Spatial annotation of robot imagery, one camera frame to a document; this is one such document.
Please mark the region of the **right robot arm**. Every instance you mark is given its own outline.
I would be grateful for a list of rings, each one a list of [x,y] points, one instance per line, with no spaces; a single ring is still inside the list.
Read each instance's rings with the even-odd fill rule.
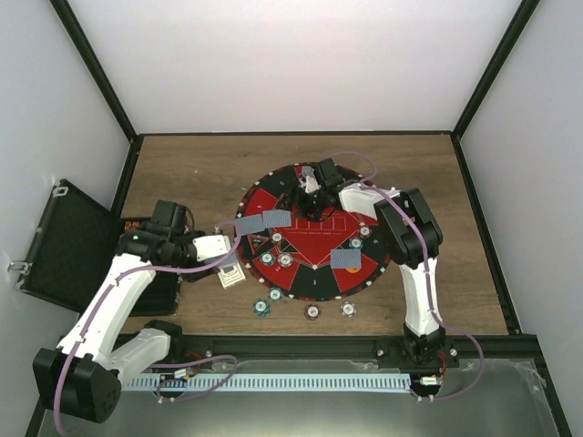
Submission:
[[[445,344],[445,328],[436,296],[435,271],[443,232],[417,188],[382,189],[372,176],[348,180],[332,158],[301,172],[286,192],[286,206],[315,221],[326,208],[375,219],[404,286],[404,354],[424,367]]]

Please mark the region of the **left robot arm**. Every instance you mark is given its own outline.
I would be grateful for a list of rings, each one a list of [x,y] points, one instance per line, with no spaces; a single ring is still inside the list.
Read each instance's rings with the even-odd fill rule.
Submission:
[[[52,410],[60,434],[63,415],[101,423],[110,417],[124,386],[147,369],[174,368],[186,357],[180,327],[153,321],[117,347],[118,334],[156,275],[195,280],[225,264],[240,244],[216,225],[211,234],[194,228],[188,207],[160,200],[152,216],[118,240],[109,271],[72,330],[53,350],[42,349],[33,371],[40,398]]]

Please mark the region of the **dealt card seat five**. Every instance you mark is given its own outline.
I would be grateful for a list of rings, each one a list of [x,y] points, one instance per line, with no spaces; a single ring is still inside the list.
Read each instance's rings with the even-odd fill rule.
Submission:
[[[314,177],[314,168],[311,166],[302,166],[301,169],[301,177],[302,178],[307,178],[307,177]]]

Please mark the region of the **orange chips seat nine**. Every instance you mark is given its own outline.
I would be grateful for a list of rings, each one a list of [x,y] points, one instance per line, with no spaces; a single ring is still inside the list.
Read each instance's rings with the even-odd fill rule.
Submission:
[[[361,238],[367,239],[371,236],[371,234],[372,234],[372,231],[369,227],[367,227],[367,226],[360,227],[359,235]]]

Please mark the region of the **blue white poker chip stack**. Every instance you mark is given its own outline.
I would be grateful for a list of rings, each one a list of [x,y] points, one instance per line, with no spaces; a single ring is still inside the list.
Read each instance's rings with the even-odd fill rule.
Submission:
[[[340,306],[340,312],[344,317],[352,318],[357,313],[357,307],[353,302],[345,301]]]

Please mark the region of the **dealt card seat ten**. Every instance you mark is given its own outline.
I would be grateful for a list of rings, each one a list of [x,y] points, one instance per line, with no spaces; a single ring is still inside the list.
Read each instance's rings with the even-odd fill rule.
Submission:
[[[332,249],[330,252],[332,269],[360,269],[362,253],[359,249]]]

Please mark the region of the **dealt card seat four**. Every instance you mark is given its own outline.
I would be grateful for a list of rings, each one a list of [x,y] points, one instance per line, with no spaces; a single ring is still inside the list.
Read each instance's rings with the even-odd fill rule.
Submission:
[[[261,214],[245,216],[235,219],[240,235],[250,235],[263,232],[265,226]]]

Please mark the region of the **orange brown poker chip stack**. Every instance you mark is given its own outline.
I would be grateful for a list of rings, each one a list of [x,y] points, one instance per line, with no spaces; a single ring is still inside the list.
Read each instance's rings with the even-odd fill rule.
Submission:
[[[317,320],[320,317],[321,310],[318,305],[310,304],[304,309],[304,317],[307,320]]]

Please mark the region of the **green poker chip stack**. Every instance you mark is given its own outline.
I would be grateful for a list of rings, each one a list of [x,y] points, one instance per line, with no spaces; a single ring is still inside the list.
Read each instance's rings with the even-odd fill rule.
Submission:
[[[271,305],[267,300],[259,299],[253,303],[253,311],[258,317],[267,317],[271,313]]]

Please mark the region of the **green chip mat edge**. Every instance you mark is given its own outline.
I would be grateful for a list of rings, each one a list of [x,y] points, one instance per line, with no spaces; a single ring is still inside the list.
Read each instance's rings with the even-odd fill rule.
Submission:
[[[279,288],[271,288],[268,297],[271,301],[279,301],[283,298],[283,294]]]

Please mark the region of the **green chips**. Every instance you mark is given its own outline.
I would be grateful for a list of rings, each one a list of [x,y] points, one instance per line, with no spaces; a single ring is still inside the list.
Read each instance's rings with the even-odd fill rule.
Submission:
[[[270,252],[264,252],[260,256],[260,261],[265,266],[271,266],[275,263],[275,257]]]

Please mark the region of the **green chips seat nine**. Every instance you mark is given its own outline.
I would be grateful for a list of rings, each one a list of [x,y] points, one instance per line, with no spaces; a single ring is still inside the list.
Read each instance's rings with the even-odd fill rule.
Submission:
[[[350,247],[352,249],[361,249],[363,247],[363,241],[360,238],[350,239]]]

